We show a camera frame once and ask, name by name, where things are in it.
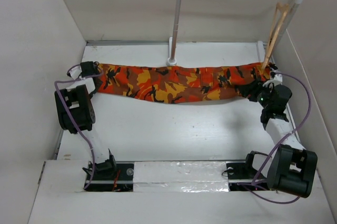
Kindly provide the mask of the orange camouflage trousers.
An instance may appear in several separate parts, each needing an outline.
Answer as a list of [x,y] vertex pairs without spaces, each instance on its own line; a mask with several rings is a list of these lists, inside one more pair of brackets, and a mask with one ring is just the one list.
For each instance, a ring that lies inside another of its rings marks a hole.
[[246,97],[248,85],[265,82],[277,67],[261,62],[220,67],[147,67],[100,63],[98,92],[143,101],[178,104]]

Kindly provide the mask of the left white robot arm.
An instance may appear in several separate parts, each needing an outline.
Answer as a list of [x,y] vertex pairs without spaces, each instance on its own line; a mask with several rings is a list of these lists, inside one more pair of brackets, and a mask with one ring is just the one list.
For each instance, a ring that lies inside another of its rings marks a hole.
[[68,81],[55,81],[55,103],[58,121],[64,131],[79,134],[88,145],[92,160],[83,170],[91,177],[103,177],[112,180],[117,175],[117,164],[111,151],[107,160],[98,163],[99,147],[93,143],[84,131],[91,131],[96,117],[91,99],[97,93],[102,82],[99,77],[102,70],[98,62],[88,61],[74,65],[67,71]]

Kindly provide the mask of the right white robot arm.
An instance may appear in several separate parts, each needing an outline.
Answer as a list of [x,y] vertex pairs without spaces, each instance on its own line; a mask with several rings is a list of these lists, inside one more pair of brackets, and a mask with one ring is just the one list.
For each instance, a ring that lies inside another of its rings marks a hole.
[[312,191],[318,156],[291,139],[298,130],[282,134],[289,126],[285,108],[292,91],[284,85],[262,84],[259,91],[249,99],[262,106],[261,123],[274,142],[269,154],[252,151],[243,166],[244,174],[257,185],[260,177],[266,179],[268,188],[307,198]]

